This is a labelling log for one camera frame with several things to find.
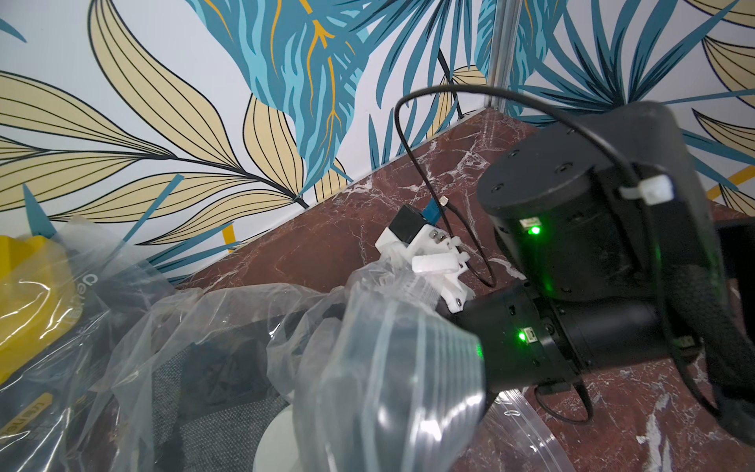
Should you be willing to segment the clear plastic vacuum bag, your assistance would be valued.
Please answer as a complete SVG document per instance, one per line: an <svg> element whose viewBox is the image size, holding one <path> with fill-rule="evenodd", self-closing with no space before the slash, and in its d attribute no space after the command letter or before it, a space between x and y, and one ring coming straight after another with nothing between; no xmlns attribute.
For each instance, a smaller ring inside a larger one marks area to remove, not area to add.
<svg viewBox="0 0 755 472"><path fill-rule="evenodd" d="M157 471L153 374L214 330L275 318L267 377L293 406L304 471L571 469L519 391L487 401L478 336L405 263L381 256L328 292L179 290L86 220L46 239L66 251L82 314L1 381L5 471Z"/></svg>

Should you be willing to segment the grey checkered blanket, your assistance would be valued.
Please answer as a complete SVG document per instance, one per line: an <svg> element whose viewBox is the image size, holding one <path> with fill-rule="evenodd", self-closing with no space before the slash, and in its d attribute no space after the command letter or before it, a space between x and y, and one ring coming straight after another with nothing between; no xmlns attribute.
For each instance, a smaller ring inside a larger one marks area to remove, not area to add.
<svg viewBox="0 0 755 472"><path fill-rule="evenodd" d="M250 471L287 400L267 377L281 319L214 330L153 374L157 471Z"/></svg>

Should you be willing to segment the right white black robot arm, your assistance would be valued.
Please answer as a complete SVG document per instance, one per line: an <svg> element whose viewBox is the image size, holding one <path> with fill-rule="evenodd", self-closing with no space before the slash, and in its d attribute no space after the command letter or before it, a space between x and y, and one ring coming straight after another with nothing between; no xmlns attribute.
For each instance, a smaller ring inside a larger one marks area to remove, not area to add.
<svg viewBox="0 0 755 472"><path fill-rule="evenodd" d="M470 302L490 393L576 391L584 377L678 355L706 358L713 417L754 441L754 222L714 222L674 114L641 101L587 116L639 181L574 128L521 141L477 198L524 280Z"/></svg>

